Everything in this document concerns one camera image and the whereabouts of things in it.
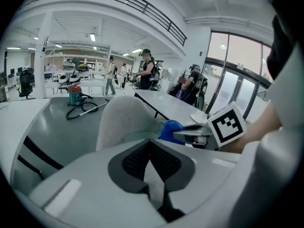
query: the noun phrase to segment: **vacuum hose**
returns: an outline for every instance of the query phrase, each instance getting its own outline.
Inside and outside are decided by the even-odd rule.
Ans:
[[[104,99],[104,100],[107,101],[107,102],[106,102],[106,103],[103,103],[103,104],[101,104],[101,105],[97,105],[96,103],[93,103],[93,102],[83,102],[83,103],[81,103],[81,104],[75,106],[75,107],[72,108],[71,110],[69,110],[69,111],[67,112],[67,114],[66,114],[66,119],[67,119],[67,120],[72,120],[72,119],[79,118],[80,116],[82,116],[82,115],[84,115],[84,114],[87,114],[87,113],[97,112],[99,107],[108,104],[109,101],[110,101],[109,99]],[[86,111],[86,110],[84,109],[84,105],[85,105],[85,104],[95,105],[95,107],[93,107],[92,109]],[[84,112],[81,113],[81,114],[78,114],[78,115],[76,115],[76,116],[69,116],[69,115],[71,114],[71,112],[74,111],[74,110],[75,110],[76,108],[78,108],[78,107],[81,107],[81,109],[82,109]]]

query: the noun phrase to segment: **gray floor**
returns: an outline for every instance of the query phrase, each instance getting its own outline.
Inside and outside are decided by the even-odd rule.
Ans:
[[[105,103],[105,97],[94,97],[94,103]],[[71,109],[67,106],[67,97],[52,98],[50,105],[45,108],[34,122],[28,136],[48,156],[63,166],[68,165],[80,156],[96,149],[101,115],[105,106],[97,112],[85,114],[74,120],[67,120],[66,114]],[[76,109],[72,115],[82,113]],[[24,145],[20,155],[29,163],[38,168],[45,178],[57,170],[43,162]],[[41,182],[39,176],[17,161],[13,187],[28,195]]]

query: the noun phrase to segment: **white ceiling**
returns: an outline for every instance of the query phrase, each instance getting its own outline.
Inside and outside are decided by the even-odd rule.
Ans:
[[[169,0],[184,18],[232,16],[271,26],[274,10],[269,0]]]
[[[35,48],[39,28],[44,15],[25,19],[19,24],[8,27],[5,46]],[[96,42],[92,42],[89,34],[95,33]],[[59,44],[64,48],[92,50],[96,46],[124,54],[138,48],[149,48],[153,54],[171,54],[173,51],[152,37],[146,31],[109,16],[101,16],[89,12],[59,11],[53,13],[48,47]]]

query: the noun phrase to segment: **ceiling light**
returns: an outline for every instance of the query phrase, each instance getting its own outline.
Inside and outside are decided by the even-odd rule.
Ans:
[[[96,40],[95,40],[95,34],[90,34],[90,37],[91,37],[91,40],[92,40],[92,41],[96,41]]]
[[[137,49],[137,50],[133,51],[133,53],[140,52],[140,51],[142,51],[142,49]]]

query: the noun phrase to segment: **pillar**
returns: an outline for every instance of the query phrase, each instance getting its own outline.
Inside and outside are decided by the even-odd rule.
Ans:
[[[45,50],[46,50],[44,46],[51,31],[52,17],[53,17],[53,12],[47,12],[45,14],[39,30],[38,41],[36,44],[34,72],[35,72],[35,89],[36,89],[37,99],[43,99],[47,97],[45,83],[44,83],[44,64],[45,64]]]

